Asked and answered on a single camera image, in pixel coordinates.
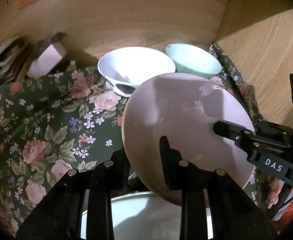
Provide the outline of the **person's right hand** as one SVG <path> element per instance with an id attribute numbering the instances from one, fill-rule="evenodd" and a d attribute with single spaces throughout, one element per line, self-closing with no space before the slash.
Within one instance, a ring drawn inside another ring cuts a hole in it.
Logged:
<path id="1" fill-rule="evenodd" d="M 270 209 L 273 205 L 277 204 L 281 188 L 282 186 L 279 179 L 274 178 L 270 182 L 270 190 L 266 198 L 266 205 L 268 209 Z"/>

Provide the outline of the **orange sleeve forearm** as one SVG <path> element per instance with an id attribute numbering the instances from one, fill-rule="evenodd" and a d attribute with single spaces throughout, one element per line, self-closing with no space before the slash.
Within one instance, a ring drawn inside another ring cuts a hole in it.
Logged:
<path id="1" fill-rule="evenodd" d="M 289 206 L 283 213 L 281 219 L 277 221 L 278 229 L 280 231 L 284 230 L 292 220 L 293 220 L 293 201 L 289 204 Z"/>

